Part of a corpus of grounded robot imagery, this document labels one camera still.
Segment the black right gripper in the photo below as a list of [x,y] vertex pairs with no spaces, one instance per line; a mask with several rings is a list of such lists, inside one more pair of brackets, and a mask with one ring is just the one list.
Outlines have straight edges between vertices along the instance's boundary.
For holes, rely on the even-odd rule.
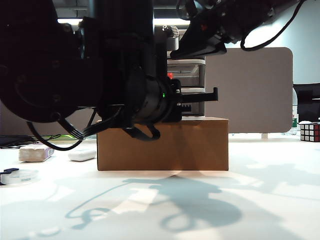
[[174,60],[194,59],[227,52],[225,43],[237,43],[253,30],[252,0],[209,0],[206,10],[191,19],[170,53]]

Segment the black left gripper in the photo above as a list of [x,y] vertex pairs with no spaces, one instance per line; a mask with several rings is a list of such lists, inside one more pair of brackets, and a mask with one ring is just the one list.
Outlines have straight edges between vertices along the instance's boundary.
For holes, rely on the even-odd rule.
[[179,122],[182,113],[191,113],[191,104],[212,102],[218,100],[218,88],[213,87],[212,92],[205,92],[205,88],[182,88],[178,79],[173,79],[168,74],[158,81],[159,93],[156,94],[156,107],[147,117],[147,122],[156,124],[159,122]]

